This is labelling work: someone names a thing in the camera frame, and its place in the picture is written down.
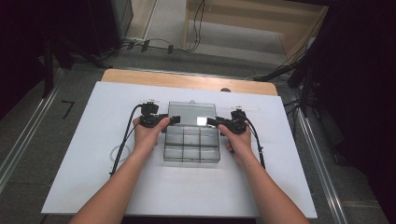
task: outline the white table surface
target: white table surface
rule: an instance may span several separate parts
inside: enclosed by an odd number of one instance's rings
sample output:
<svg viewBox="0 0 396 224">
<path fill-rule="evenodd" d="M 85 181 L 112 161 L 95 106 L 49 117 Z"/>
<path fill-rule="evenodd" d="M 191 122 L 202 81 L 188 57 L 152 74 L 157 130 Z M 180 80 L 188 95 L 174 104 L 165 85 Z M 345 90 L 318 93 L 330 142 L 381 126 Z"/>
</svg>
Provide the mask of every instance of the white table surface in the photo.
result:
<svg viewBox="0 0 396 224">
<path fill-rule="evenodd" d="M 75 214 L 106 183 L 110 152 L 120 144 L 132 109 L 148 98 L 159 101 L 159 113 L 167 113 L 169 101 L 215 104 L 224 118 L 233 106 L 255 108 L 246 113 L 260 137 L 267 172 L 306 217 L 317 217 L 280 97 L 106 82 L 96 83 L 42 213 Z M 224 146 L 227 139 L 219 138 L 218 164 L 165 162 L 160 133 L 126 215 L 258 217 L 248 183 Z M 252 147 L 259 158 L 253 136 Z"/>
</svg>

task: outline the black clamp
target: black clamp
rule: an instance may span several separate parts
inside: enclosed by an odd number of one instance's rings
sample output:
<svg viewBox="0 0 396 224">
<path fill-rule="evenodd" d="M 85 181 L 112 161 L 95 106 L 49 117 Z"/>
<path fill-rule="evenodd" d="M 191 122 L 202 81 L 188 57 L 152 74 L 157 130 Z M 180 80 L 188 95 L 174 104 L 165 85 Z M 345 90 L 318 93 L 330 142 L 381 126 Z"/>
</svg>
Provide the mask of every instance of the black clamp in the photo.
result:
<svg viewBox="0 0 396 224">
<path fill-rule="evenodd" d="M 247 124 L 244 119 L 246 114 L 244 111 L 237 109 L 231 112 L 232 119 L 216 117 L 216 119 L 207 118 L 206 124 L 218 127 L 220 124 L 226 126 L 232 133 L 240 134 L 247 130 Z"/>
<path fill-rule="evenodd" d="M 167 118 L 168 114 L 157 114 L 158 106 L 152 102 L 142 104 L 142 115 L 139 124 L 146 128 L 154 128 L 162 119 Z M 180 116 L 173 116 L 168 125 L 180 123 Z"/>
</svg>

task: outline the transparent plastic box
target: transparent plastic box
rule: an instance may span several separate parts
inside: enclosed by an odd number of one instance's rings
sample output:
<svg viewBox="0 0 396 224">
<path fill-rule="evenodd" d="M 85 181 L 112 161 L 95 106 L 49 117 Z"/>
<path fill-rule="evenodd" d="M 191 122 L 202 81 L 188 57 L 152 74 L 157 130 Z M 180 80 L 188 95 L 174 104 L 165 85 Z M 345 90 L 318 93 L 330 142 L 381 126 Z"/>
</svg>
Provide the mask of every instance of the transparent plastic box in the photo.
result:
<svg viewBox="0 0 396 224">
<path fill-rule="evenodd" d="M 180 123 L 166 129 L 164 161 L 219 162 L 219 132 L 206 126 L 206 118 L 216 117 L 215 105 L 170 102 L 168 113 Z"/>
</svg>

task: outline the table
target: table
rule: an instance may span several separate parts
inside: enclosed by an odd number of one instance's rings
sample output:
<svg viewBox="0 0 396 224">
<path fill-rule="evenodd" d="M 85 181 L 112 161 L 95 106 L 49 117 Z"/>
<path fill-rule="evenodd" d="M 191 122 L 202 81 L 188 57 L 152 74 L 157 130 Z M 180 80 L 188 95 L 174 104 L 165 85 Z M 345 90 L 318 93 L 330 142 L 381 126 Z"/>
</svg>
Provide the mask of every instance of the table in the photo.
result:
<svg viewBox="0 0 396 224">
<path fill-rule="evenodd" d="M 219 91 L 222 88 L 243 93 Z M 257 92 L 256 88 L 268 95 L 247 94 Z M 105 71 L 102 82 L 96 84 L 42 213 L 74 214 L 106 183 L 113 163 L 109 159 L 110 150 L 120 143 L 131 106 L 152 94 L 160 100 L 159 113 L 166 113 L 166 102 L 170 99 L 215 102 L 218 116 L 225 118 L 230 116 L 230 105 L 255 105 L 259 109 L 247 111 L 247 116 L 253 123 L 266 124 L 258 125 L 256 130 L 265 148 L 267 172 L 307 217 L 317 217 L 283 105 L 273 84 L 116 69 Z M 248 184 L 225 149 L 225 141 L 227 139 L 220 138 L 218 164 L 165 162 L 164 136 L 160 134 L 159 144 L 142 170 L 126 215 L 257 217 L 259 213 Z M 132 146 L 133 139 L 126 145 Z"/>
</svg>

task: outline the black cable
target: black cable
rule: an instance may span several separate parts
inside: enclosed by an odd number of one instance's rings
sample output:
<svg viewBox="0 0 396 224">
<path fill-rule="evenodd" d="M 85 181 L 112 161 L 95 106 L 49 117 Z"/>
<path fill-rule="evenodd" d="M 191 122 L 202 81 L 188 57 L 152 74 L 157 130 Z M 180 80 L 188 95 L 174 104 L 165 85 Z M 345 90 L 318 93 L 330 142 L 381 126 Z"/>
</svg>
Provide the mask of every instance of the black cable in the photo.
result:
<svg viewBox="0 0 396 224">
<path fill-rule="evenodd" d="M 293 112 L 299 105 L 295 105 L 291 110 L 289 110 L 286 115 L 288 116 L 289 113 Z"/>
<path fill-rule="evenodd" d="M 296 120 L 297 120 L 299 110 L 300 110 L 300 107 L 297 105 L 296 109 L 293 111 L 293 130 L 292 130 L 291 134 L 293 136 L 294 141 L 296 141 L 296 128 L 297 128 Z"/>
<path fill-rule="evenodd" d="M 131 123 L 132 123 L 132 119 L 134 118 L 134 112 L 136 111 L 136 109 L 138 107 L 141 107 L 142 105 L 137 105 L 134 107 L 134 109 L 132 110 L 131 116 L 129 117 L 129 121 L 128 121 L 128 125 L 126 127 L 126 131 L 125 131 L 125 135 L 122 139 L 122 143 L 120 144 L 120 148 L 119 148 L 119 152 L 117 153 L 117 158 L 114 160 L 114 165 L 113 165 L 113 170 L 110 173 L 110 177 L 114 175 L 114 173 L 116 173 L 117 167 L 119 166 L 119 161 L 120 161 L 120 157 L 122 154 L 122 150 L 125 146 L 126 141 L 128 140 L 128 137 L 131 135 L 131 133 L 129 133 L 129 128 L 131 127 Z"/>
<path fill-rule="evenodd" d="M 102 62 L 102 61 L 104 61 L 104 60 L 107 60 L 109 57 L 111 57 L 115 52 L 117 52 L 117 51 L 120 51 L 120 50 L 122 50 L 122 49 L 126 49 L 128 47 L 128 45 L 124 45 L 124 46 L 122 46 L 122 47 L 120 47 L 120 48 L 118 48 L 118 49 L 113 49 L 113 50 L 110 50 L 110 51 L 108 51 L 108 52 L 105 52 L 105 53 L 102 53 L 102 54 L 107 54 L 105 57 L 101 57 L 101 58 L 97 58 L 96 60 L 97 61 L 99 61 L 99 62 Z M 75 62 L 75 63 L 89 63 L 89 61 L 87 61 L 87 60 L 81 60 L 81 59 L 78 59 L 78 58 L 72 58 L 73 59 L 73 61 Z"/>
<path fill-rule="evenodd" d="M 259 150 L 260 163 L 262 164 L 262 167 L 265 169 L 264 156 L 262 155 L 262 145 L 260 144 L 259 135 L 257 134 L 257 131 L 254 128 L 253 123 L 246 116 L 243 116 L 241 114 L 239 114 L 238 116 L 240 116 L 243 120 L 246 120 L 249 126 L 251 127 L 250 130 L 253 133 L 253 136 L 256 138 L 257 149 Z"/>
<path fill-rule="evenodd" d="M 197 31 L 197 29 L 196 29 L 196 19 L 197 19 L 197 16 L 198 16 L 198 13 L 199 13 L 200 9 L 201 9 L 201 19 L 200 19 L 200 24 L 199 24 L 199 30 Z M 148 39 L 148 40 L 141 41 L 141 42 L 139 42 L 139 43 L 137 43 L 137 44 L 134 44 L 134 45 L 135 45 L 135 46 L 139 46 L 139 47 L 143 47 L 142 43 L 145 43 L 145 42 L 147 42 L 147 41 L 159 40 L 159 41 L 163 41 L 163 42 L 165 42 L 165 43 L 167 43 L 167 44 L 169 44 L 169 45 L 175 47 L 175 50 L 179 50 L 179 51 L 183 51 L 183 52 L 188 52 L 188 53 L 191 53 L 191 52 L 195 51 L 196 49 L 198 49 L 198 47 L 199 47 L 199 45 L 200 45 L 200 43 L 201 43 L 201 27 L 202 27 L 202 20 L 203 20 L 203 17 L 204 17 L 204 9 L 205 9 L 205 0 L 203 0 L 203 1 L 201 2 L 200 6 L 198 7 L 197 11 L 195 12 L 195 16 L 194 16 L 194 27 L 193 27 L 193 29 L 192 29 L 192 30 L 193 30 L 193 33 L 195 34 L 195 43 L 194 43 L 194 46 L 193 46 L 191 49 L 182 49 L 182 48 L 180 48 L 180 47 L 174 45 L 173 43 L 171 43 L 171 42 L 169 42 L 169 41 L 167 41 L 167 40 L 165 40 L 165 39 L 161 39 L 161 38 L 152 38 L 152 39 Z M 147 46 L 147 47 L 150 48 L 150 49 L 164 49 L 164 50 L 168 50 L 168 49 L 166 49 L 166 48 L 159 48 L 159 47 L 153 47 L 153 46 Z"/>
<path fill-rule="evenodd" d="M 286 104 L 283 104 L 283 106 L 287 106 L 287 105 L 292 105 L 292 104 L 294 104 L 294 103 L 300 103 L 300 99 L 297 99 L 297 100 L 293 100 L 293 101 L 291 101 L 291 102 L 288 102 L 288 103 L 286 103 Z"/>
</svg>

